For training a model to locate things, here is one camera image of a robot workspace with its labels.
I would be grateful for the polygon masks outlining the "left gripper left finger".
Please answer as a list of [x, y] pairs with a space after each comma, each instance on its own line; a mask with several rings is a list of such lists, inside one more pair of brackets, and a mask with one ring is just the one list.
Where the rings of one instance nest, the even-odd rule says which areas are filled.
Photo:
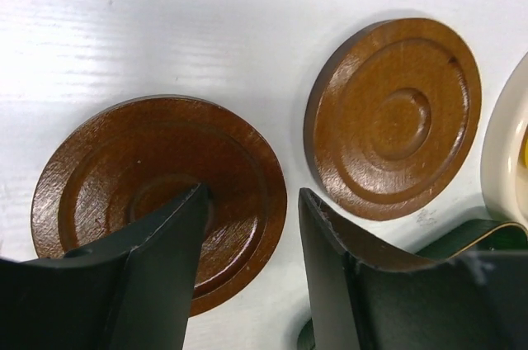
[[61, 258], [2, 260], [2, 348], [181, 348], [208, 219], [197, 185]]

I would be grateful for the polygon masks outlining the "cream three-tier dessert stand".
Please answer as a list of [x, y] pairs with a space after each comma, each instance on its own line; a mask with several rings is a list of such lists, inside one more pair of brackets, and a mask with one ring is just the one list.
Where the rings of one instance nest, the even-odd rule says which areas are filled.
[[527, 129], [527, 58], [506, 81], [490, 117], [480, 164], [486, 206], [527, 225], [527, 168], [519, 164]]

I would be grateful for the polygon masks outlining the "brown coaster front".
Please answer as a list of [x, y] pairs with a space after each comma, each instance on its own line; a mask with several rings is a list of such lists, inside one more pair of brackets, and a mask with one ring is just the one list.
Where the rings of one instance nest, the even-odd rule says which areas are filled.
[[402, 272], [434, 264], [397, 248], [327, 206], [324, 212], [331, 233], [354, 259], [380, 270]]

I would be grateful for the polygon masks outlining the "orange glazed donut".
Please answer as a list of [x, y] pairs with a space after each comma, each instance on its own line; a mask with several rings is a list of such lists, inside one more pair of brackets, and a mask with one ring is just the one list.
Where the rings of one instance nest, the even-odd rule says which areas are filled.
[[521, 141], [518, 161], [523, 168], [528, 168], [528, 129], [526, 129]]

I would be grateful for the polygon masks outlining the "brown coaster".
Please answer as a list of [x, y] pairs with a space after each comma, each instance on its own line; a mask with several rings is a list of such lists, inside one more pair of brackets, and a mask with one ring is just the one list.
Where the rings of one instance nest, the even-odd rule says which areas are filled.
[[355, 216], [409, 215], [460, 170], [481, 101], [478, 65], [452, 28], [419, 17], [370, 24], [335, 50], [313, 84], [304, 116], [308, 166]]
[[402, 272], [434, 264], [397, 248], [327, 206], [324, 212], [331, 233], [354, 259], [380, 270]]
[[40, 257], [103, 238], [180, 192], [205, 184], [206, 231], [191, 314], [237, 295], [281, 238], [287, 191], [279, 161], [243, 118], [202, 99], [138, 98], [81, 124], [53, 153], [36, 184], [31, 235]]

